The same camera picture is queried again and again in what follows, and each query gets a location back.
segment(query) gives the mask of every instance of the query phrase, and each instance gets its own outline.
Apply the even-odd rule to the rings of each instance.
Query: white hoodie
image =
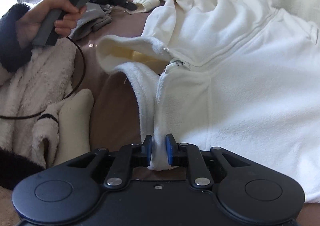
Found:
[[[154,137],[151,169],[168,169],[165,136],[201,150],[221,146],[296,179],[320,202],[318,27],[269,0],[134,0],[157,7],[136,38],[97,47],[108,73],[126,73],[141,138]],[[171,62],[159,77],[126,58]]]

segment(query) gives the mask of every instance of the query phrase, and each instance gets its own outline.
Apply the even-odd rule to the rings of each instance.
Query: cable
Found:
[[[63,100],[67,99],[68,97],[70,97],[79,88],[79,86],[81,85],[81,83],[82,83],[82,81],[84,79],[84,75],[85,75],[85,72],[86,72],[85,58],[84,58],[84,54],[82,52],[82,49],[70,37],[67,37],[67,39],[70,40],[78,48],[78,50],[80,51],[81,56],[82,56],[82,60],[83,60],[83,71],[82,71],[82,76],[81,76],[81,79],[80,79],[79,83],[75,86],[75,88],[65,98],[63,98]],[[4,116],[4,115],[0,115],[0,119],[3,119],[3,120],[26,120],[26,119],[31,119],[31,118],[40,116],[44,111],[45,110],[43,110],[43,111],[41,111],[39,113],[28,115],[28,116]]]

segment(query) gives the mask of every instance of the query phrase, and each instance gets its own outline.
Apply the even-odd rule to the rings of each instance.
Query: screw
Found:
[[[195,180],[196,185],[206,186],[211,183],[211,181],[206,177],[199,177]]]
[[[122,179],[118,177],[112,177],[107,180],[107,185],[118,186],[122,184]]]

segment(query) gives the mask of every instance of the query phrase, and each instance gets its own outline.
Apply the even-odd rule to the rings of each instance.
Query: hand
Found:
[[[62,37],[66,37],[77,26],[76,21],[81,18],[87,7],[83,6],[79,10],[69,0],[43,0],[16,21],[17,39],[22,49],[27,47],[35,38],[41,22],[51,9],[62,9],[67,12],[63,20],[54,23],[55,32]]]

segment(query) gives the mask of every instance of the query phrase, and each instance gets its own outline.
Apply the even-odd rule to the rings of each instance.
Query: gray cloth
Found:
[[[77,27],[71,30],[70,37],[75,41],[82,39],[90,32],[96,32],[110,23],[111,9],[112,7],[110,7],[110,5],[100,6],[87,3],[87,11],[83,14],[82,18],[77,21]]]

